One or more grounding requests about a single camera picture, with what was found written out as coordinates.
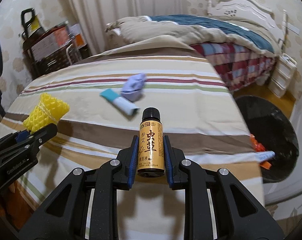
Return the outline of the red plastic bag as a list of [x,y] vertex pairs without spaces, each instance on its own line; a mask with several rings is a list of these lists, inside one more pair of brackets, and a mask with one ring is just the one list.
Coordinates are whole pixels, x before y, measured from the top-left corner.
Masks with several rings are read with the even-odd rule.
[[250,135],[250,141],[253,145],[255,152],[265,152],[265,147],[255,139],[253,134]]

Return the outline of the striped beige table cloth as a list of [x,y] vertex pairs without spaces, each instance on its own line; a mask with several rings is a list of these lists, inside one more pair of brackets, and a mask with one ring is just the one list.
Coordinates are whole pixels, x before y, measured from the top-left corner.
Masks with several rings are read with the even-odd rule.
[[168,35],[33,80],[0,123],[0,239],[269,239],[259,163],[207,59]]

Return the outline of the orange paper piece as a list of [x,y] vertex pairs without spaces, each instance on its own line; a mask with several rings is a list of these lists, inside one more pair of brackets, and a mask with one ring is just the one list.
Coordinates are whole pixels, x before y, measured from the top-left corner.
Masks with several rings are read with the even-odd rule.
[[270,170],[272,165],[268,161],[263,161],[260,163],[260,166],[265,168],[266,170]]

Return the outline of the white wardrobe door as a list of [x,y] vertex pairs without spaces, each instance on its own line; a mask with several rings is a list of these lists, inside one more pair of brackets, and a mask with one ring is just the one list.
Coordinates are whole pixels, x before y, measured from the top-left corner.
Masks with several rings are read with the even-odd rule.
[[291,154],[286,158],[284,165],[283,173],[287,177],[282,181],[263,186],[266,205],[278,204],[302,194],[302,96],[293,107],[290,123],[295,138],[291,145]]

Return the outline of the cream pleated curtain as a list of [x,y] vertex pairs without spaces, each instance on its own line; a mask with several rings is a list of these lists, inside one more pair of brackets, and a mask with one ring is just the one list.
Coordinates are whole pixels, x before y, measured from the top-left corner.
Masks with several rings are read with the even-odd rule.
[[186,14],[187,0],[67,0],[92,54],[107,50],[105,27],[127,16]]

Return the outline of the white camel milk powder sachet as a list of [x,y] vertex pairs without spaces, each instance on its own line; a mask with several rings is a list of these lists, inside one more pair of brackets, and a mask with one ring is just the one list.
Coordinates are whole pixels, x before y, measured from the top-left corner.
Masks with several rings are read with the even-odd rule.
[[264,151],[264,152],[257,152],[256,153],[256,160],[259,163],[263,163],[264,161],[268,161],[275,157],[274,151]]

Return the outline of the white wall socket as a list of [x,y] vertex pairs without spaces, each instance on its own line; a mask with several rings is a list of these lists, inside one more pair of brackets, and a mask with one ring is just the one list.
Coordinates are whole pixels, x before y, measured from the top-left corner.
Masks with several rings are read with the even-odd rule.
[[287,24],[287,29],[294,32],[297,35],[300,35],[300,29],[290,23]]

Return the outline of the black hand trolley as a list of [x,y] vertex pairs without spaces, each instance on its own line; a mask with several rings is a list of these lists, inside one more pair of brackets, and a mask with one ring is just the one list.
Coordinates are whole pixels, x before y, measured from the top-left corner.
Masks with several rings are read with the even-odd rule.
[[45,30],[39,22],[34,8],[23,10],[20,18],[24,30],[22,32],[23,53],[27,63],[31,66],[33,76],[39,77],[40,72],[31,48],[45,34]]

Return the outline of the black bagged trash bin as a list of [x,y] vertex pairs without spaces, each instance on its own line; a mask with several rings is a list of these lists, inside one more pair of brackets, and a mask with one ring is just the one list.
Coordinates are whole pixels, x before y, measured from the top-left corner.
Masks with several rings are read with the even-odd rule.
[[253,95],[235,98],[244,121],[251,134],[267,151],[274,151],[275,157],[268,162],[270,170],[261,168],[264,183],[276,183],[287,175],[284,165],[291,154],[295,132],[282,111],[270,101]]

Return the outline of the teal and white packet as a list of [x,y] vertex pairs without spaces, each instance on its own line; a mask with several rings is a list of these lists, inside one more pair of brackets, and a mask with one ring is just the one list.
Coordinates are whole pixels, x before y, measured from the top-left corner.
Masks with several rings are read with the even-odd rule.
[[139,108],[134,103],[120,96],[110,88],[102,91],[100,93],[100,96],[127,116],[132,116],[139,110]]

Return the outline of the white wooden bed headboard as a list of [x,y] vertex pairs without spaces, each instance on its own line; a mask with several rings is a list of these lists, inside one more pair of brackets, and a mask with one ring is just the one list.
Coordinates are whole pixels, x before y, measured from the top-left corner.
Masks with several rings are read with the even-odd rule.
[[287,18],[286,10],[282,11],[282,24],[277,26],[274,20],[274,12],[255,0],[217,0],[213,6],[213,0],[208,0],[207,12],[212,16],[240,17],[254,21],[265,27],[276,39],[280,47],[286,40]]

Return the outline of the red plaid bed sheet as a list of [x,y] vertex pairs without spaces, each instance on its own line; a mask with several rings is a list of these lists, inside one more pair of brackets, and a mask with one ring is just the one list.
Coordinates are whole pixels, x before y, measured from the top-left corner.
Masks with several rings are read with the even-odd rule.
[[191,45],[203,55],[231,92],[254,83],[263,74],[270,72],[275,58],[254,53],[252,50],[233,43],[211,43]]

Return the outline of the brown bottle yellow label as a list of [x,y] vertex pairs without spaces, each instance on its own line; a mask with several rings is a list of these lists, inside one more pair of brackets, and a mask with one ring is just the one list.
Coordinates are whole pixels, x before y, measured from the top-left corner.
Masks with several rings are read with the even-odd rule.
[[143,111],[139,126],[137,174],[144,178],[157,178],[165,173],[163,127],[157,108]]

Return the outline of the yellow foam fruit net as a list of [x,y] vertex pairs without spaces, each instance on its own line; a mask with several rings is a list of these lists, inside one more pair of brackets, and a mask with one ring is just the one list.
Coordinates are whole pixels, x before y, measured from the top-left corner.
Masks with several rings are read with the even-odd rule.
[[28,132],[35,133],[48,124],[57,125],[61,118],[70,110],[69,104],[48,93],[40,95],[39,103],[23,121]]

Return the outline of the white plastic drawer unit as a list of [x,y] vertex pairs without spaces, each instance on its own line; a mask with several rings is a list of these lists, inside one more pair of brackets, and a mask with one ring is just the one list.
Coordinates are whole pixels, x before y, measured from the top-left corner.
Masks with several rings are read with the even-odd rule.
[[268,85],[269,90],[278,98],[282,98],[286,93],[296,70],[297,62],[286,53],[283,53],[279,57],[274,68]]

